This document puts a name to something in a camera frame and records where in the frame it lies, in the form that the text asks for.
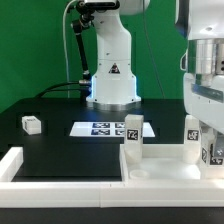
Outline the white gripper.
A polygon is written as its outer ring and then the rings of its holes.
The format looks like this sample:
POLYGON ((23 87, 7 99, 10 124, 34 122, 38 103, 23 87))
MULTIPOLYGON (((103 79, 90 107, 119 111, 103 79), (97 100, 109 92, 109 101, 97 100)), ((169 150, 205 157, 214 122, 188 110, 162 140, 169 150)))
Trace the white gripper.
POLYGON ((200 123, 201 145, 209 147, 214 143, 213 156, 224 158, 224 76, 215 76, 212 85, 197 85, 191 73, 183 78, 184 106, 188 114, 200 123))

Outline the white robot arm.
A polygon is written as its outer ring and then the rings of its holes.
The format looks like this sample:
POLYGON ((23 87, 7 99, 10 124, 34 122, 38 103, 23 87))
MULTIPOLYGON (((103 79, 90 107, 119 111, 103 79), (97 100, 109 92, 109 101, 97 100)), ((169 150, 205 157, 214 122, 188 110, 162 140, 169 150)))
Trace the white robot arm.
MULTIPOLYGON (((150 0, 81 0, 82 28, 97 33, 98 67, 87 102, 102 109, 123 109, 141 100, 131 71, 131 35, 120 17, 144 12, 150 0)), ((180 66, 184 106, 208 134, 202 154, 224 159, 224 0, 176 0, 175 26, 188 41, 180 66)))

